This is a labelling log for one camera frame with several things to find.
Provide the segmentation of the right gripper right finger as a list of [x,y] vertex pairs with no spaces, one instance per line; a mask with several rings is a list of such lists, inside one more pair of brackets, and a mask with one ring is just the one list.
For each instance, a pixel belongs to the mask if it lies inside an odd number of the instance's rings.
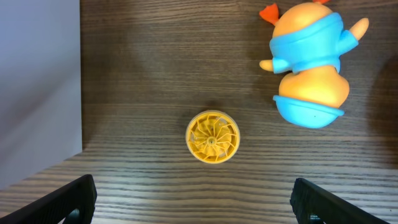
[[304,178],[295,180],[290,204],[299,224],[388,224]]

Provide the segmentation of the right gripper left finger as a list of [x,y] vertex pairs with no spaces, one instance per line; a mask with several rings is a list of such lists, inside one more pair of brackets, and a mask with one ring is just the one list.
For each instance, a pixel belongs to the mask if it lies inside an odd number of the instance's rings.
[[93,176],[83,175],[46,196],[1,218],[1,224],[90,224],[97,191]]

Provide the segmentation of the yellow round toy wheel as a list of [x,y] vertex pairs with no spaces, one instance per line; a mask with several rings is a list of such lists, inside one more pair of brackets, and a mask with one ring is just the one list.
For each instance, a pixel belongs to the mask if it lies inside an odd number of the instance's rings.
[[185,141],[191,154],[207,164],[220,164],[238,151],[241,135],[235,120],[224,112],[206,110],[189,122]]

